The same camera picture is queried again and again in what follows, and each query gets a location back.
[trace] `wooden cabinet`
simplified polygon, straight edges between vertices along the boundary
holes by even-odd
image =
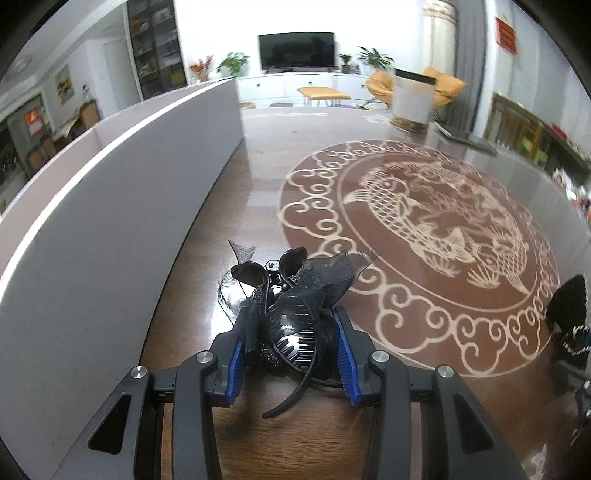
[[[100,113],[96,102],[91,102],[80,109],[80,119],[87,130],[100,121]]]
[[[563,168],[575,185],[591,177],[591,163],[582,158],[532,112],[518,103],[494,94],[484,138],[512,150],[552,174]]]

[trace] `chair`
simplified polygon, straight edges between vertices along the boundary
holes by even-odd
[[[49,135],[43,135],[41,137],[40,146],[47,159],[53,158],[57,154],[56,146]]]
[[[452,75],[439,72],[431,67],[425,69],[423,75],[435,78],[435,98],[433,100],[433,108],[449,105],[452,100],[457,97],[464,87],[466,82],[455,78]],[[362,105],[365,107],[368,103],[375,99],[385,103],[390,107],[392,105],[392,92],[394,90],[394,79],[382,70],[378,70],[365,82],[365,86],[374,96],[372,100]]]
[[[385,103],[390,107],[392,105],[392,91],[394,90],[394,79],[383,70],[378,70],[373,73],[371,77],[365,82],[365,86],[369,92],[374,96],[372,100],[362,105],[365,107],[368,103],[375,99]]]
[[[35,174],[45,163],[47,163],[47,156],[41,147],[34,147],[27,155],[27,163],[29,164],[33,174]]]
[[[436,80],[435,100],[433,102],[435,107],[449,105],[467,85],[464,80],[457,79],[452,75],[442,73],[431,67],[426,68],[423,75],[433,77]]]

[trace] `tablet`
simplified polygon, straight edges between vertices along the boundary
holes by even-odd
[[[450,140],[464,143],[469,145],[473,148],[477,148],[479,150],[485,151],[489,155],[496,156],[496,149],[493,147],[487,140],[484,138],[477,137],[468,132],[464,132],[462,130],[458,130],[457,128],[450,127],[448,125],[441,125],[435,122],[438,129],[441,131],[443,135],[445,135]]]

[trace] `wall picture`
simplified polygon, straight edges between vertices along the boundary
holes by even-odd
[[[56,75],[57,96],[63,105],[74,96],[74,87],[70,77],[70,66],[66,65]]]

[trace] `yellow chair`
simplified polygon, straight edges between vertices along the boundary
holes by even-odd
[[[452,75],[441,73],[438,70],[429,67],[425,69],[423,75],[435,78],[435,98],[433,100],[434,107],[449,105],[452,100],[457,97],[464,87],[466,82],[455,78]],[[385,103],[390,107],[392,105],[392,92],[394,90],[394,79],[382,70],[378,70],[365,82],[365,86],[369,92],[374,96],[374,99]]]
[[[394,90],[394,79],[383,70],[378,70],[365,82],[365,86],[380,102],[392,105],[392,91]]]
[[[434,106],[449,105],[452,100],[457,97],[464,87],[467,85],[464,80],[455,78],[452,75],[441,73],[431,67],[426,68],[423,75],[432,77],[436,80],[435,83],[435,100]]]

